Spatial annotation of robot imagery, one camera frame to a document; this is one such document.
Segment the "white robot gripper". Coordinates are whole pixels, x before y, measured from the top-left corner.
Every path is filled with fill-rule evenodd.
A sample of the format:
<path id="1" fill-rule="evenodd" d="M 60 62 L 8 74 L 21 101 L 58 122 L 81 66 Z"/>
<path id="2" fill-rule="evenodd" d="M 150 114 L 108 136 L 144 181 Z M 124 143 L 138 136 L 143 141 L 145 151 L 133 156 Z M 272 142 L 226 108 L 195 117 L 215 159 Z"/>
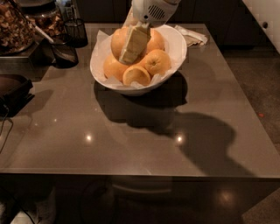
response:
<path id="1" fill-rule="evenodd" d="M 151 39 L 151 27 L 164 25 L 176 12 L 180 2 L 181 0 L 132 0 L 132 8 L 122 25 L 129 29 L 119 61 L 125 65 L 137 62 Z"/>

